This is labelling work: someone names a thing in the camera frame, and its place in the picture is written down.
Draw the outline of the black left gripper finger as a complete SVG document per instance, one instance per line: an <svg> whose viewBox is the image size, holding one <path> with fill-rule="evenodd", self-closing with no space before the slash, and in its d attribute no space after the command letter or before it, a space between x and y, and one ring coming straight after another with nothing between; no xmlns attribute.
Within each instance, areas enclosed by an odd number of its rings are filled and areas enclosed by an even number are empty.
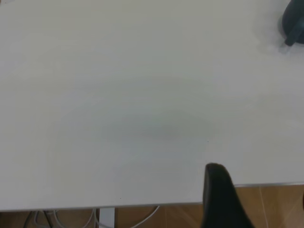
<svg viewBox="0 0 304 228"><path fill-rule="evenodd" d="M205 166L202 228L252 228L227 169L217 163Z"/></svg>

